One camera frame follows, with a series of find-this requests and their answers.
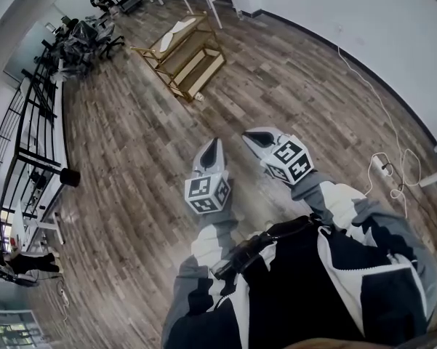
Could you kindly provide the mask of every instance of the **cable on floor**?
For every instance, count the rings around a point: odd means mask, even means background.
[[[406,148],[404,151],[402,150],[402,147],[401,147],[401,144],[400,144],[400,142],[399,142],[399,133],[398,133],[398,130],[396,129],[396,126],[394,125],[394,123],[393,123],[393,120],[392,120],[392,118],[391,118],[391,115],[388,113],[388,110],[386,110],[386,107],[385,107],[385,105],[383,104],[383,101],[382,101],[382,99],[381,99],[381,97],[378,95],[378,93],[375,91],[375,88],[372,86],[372,84],[368,81],[368,80],[366,80],[358,71],[356,71],[355,69],[353,69],[350,65],[349,65],[349,62],[341,55],[341,51],[340,51],[340,47],[339,46],[337,46],[337,53],[338,53],[338,55],[340,56],[340,58],[341,58],[341,60],[347,65],[347,67],[352,71],[352,72],[354,72],[365,84],[367,84],[368,86],[369,86],[369,88],[371,89],[371,91],[373,92],[373,94],[377,97],[377,99],[380,101],[380,105],[381,105],[381,107],[382,107],[382,109],[383,109],[383,111],[385,112],[385,114],[386,114],[386,116],[388,117],[388,120],[389,120],[389,122],[390,122],[390,126],[391,126],[391,128],[393,129],[393,131],[394,131],[394,134],[395,134],[395,136],[396,136],[396,144],[397,144],[397,146],[398,146],[398,152],[399,152],[399,168],[400,168],[400,170],[401,170],[401,173],[400,173],[400,177],[401,177],[401,184],[399,185],[399,187],[397,188],[397,189],[393,189],[393,190],[391,190],[391,192],[390,192],[390,197],[392,198],[392,199],[397,199],[397,198],[399,198],[399,197],[402,197],[403,198],[403,200],[404,200],[404,216],[405,216],[405,218],[407,218],[407,200],[406,200],[406,196],[404,195],[404,186],[407,186],[409,189],[410,188],[413,188],[414,186],[417,186],[417,185],[419,185],[419,183],[420,183],[420,181],[421,181],[421,179],[422,179],[422,165],[421,165],[421,163],[420,163],[420,159],[418,158],[418,156],[414,153],[414,151],[412,151],[411,149],[409,149],[409,148]],[[416,181],[416,182],[414,182],[414,183],[411,183],[411,182],[408,182],[407,181],[407,178],[406,178],[406,173],[405,173],[405,171],[404,171],[404,165],[405,165],[405,161],[406,161],[406,157],[407,157],[407,153],[410,153],[410,154],[412,154],[415,158],[416,158],[416,160],[417,160],[417,162],[418,162],[418,164],[419,164],[419,178],[418,178],[418,180]],[[388,155],[386,155],[386,153],[383,153],[383,152],[380,152],[380,153],[375,153],[375,154],[373,154],[372,155],[372,157],[370,158],[370,165],[369,165],[369,168],[367,169],[367,176],[368,176],[368,178],[369,178],[369,184],[370,184],[370,189],[364,194],[365,196],[368,194],[368,193],[370,193],[370,191],[372,191],[372,189],[373,189],[373,184],[372,184],[372,179],[371,179],[371,177],[370,177],[370,169],[372,168],[372,160],[373,160],[373,157],[374,156],[376,156],[376,155],[381,155],[381,154],[383,154],[383,155],[385,155],[386,156],[386,159],[388,160],[388,163],[393,167],[393,165],[390,163],[390,159],[388,158]]]

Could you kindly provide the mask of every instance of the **black and white jacket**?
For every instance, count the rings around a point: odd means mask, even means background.
[[[202,217],[181,265],[164,348],[285,348],[327,337],[397,345],[426,332],[437,265],[407,221],[313,172],[292,189],[321,218],[264,248],[245,275],[210,272],[235,243],[230,211]],[[273,235],[307,222],[276,224]]]

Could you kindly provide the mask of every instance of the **wooden shelf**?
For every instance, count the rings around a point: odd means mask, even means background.
[[[184,97],[189,102],[226,61],[207,14],[186,15],[181,22],[192,17],[196,21],[173,34],[165,52],[160,52],[164,35],[149,49],[132,47],[169,87],[172,94]]]

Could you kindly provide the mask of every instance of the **wooden floor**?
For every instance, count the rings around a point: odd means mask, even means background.
[[[120,17],[127,46],[82,81],[65,85],[69,158],[81,172],[56,207],[63,218],[65,314],[56,281],[28,290],[39,323],[55,348],[158,348],[178,265],[196,235],[197,217],[183,201],[193,156],[208,139],[222,138],[235,178],[236,238],[265,222],[288,220],[302,207],[266,178],[241,140],[257,126],[297,135],[319,170],[365,192],[370,156],[386,152],[398,167],[392,129],[371,91],[332,49],[273,18],[239,20],[224,5],[218,32],[228,62],[207,85],[205,101],[177,100],[129,45],[146,47],[185,14],[181,0],[147,3]],[[203,0],[191,0],[205,8]],[[391,113],[401,144],[437,170],[431,141],[379,84],[369,79]],[[417,167],[407,159],[409,180]],[[372,174],[369,194],[403,212],[390,198],[398,175]],[[437,257],[437,185],[405,190],[409,220]],[[437,325],[437,310],[433,318]]]

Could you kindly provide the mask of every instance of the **shoe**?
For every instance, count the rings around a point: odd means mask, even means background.
[[[61,265],[60,259],[55,259],[55,264],[60,269],[58,273],[63,274],[63,266]]]
[[[56,259],[60,258],[60,253],[55,248],[53,248],[52,246],[48,246],[48,250],[49,250],[49,253],[51,253],[55,256]]]

